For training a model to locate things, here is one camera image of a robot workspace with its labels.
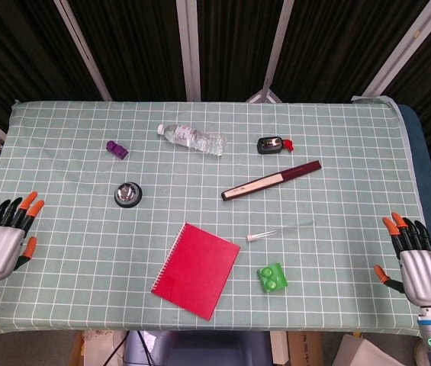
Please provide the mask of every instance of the black cable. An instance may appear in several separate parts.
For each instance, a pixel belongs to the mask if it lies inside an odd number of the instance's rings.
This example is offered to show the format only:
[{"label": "black cable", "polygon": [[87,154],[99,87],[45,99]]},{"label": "black cable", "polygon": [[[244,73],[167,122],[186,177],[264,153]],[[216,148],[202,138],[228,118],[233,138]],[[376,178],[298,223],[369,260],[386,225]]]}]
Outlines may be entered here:
[{"label": "black cable", "polygon": [[125,340],[127,339],[128,336],[129,336],[129,331],[127,330],[127,334],[125,335],[124,339],[122,339],[122,341],[118,344],[118,346],[116,347],[116,349],[114,349],[114,351],[111,353],[111,355],[108,356],[107,361],[105,361],[105,363],[103,364],[103,366],[107,366],[108,362],[110,362],[111,358],[115,356],[115,354],[117,353],[118,349],[125,343]]},{"label": "black cable", "polygon": [[144,348],[144,353],[146,354],[147,364],[149,366],[156,366],[156,363],[154,363],[153,356],[151,355],[151,352],[149,352],[149,349],[147,349],[146,341],[144,341],[144,337],[142,337],[142,333],[138,330],[137,335],[140,338],[140,341],[142,342],[142,346]]}]

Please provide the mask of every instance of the black car key fob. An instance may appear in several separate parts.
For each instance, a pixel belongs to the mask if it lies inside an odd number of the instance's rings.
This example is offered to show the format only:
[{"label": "black car key fob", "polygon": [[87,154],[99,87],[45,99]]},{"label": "black car key fob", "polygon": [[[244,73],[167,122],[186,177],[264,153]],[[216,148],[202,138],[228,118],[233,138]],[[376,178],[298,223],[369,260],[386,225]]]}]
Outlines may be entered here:
[{"label": "black car key fob", "polygon": [[290,140],[283,140],[281,137],[262,137],[258,140],[258,153],[276,154],[282,149],[293,151],[293,143]]}]

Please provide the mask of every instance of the spiral binding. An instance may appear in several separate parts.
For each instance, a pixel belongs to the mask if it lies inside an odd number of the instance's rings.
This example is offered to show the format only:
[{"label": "spiral binding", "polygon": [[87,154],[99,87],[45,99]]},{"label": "spiral binding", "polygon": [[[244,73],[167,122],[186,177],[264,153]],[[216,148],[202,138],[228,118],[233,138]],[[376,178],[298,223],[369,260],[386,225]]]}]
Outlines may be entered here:
[{"label": "spiral binding", "polygon": [[153,286],[151,287],[151,291],[153,291],[157,288],[157,285],[158,285],[159,281],[161,280],[161,276],[164,273],[164,270],[166,269],[166,266],[168,265],[169,260],[171,259],[172,253],[174,252],[176,246],[178,245],[178,242],[181,239],[181,236],[182,236],[185,228],[186,228],[186,223],[183,223],[182,227],[179,229],[176,240],[175,240],[174,244],[172,245],[171,250],[169,251],[168,258],[166,258],[166,260],[164,261],[164,265],[162,265],[159,273],[157,274],[156,281],[154,282]]}]

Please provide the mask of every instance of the red notebook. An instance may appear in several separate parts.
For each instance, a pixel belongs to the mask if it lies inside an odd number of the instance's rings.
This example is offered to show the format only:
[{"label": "red notebook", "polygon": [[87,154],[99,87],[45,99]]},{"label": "red notebook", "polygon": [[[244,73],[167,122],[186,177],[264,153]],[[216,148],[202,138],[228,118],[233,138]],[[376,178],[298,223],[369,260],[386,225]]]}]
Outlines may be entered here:
[{"label": "red notebook", "polygon": [[184,223],[151,292],[210,320],[239,249]]}]

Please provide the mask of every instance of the purple toy car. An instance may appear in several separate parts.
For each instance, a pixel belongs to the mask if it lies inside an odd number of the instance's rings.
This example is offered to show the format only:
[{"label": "purple toy car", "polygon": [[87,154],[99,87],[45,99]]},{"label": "purple toy car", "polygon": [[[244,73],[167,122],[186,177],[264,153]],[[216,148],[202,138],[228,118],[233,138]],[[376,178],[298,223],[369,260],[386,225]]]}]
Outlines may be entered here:
[{"label": "purple toy car", "polygon": [[114,141],[107,142],[107,151],[120,159],[124,159],[129,153],[122,145],[117,145]]}]

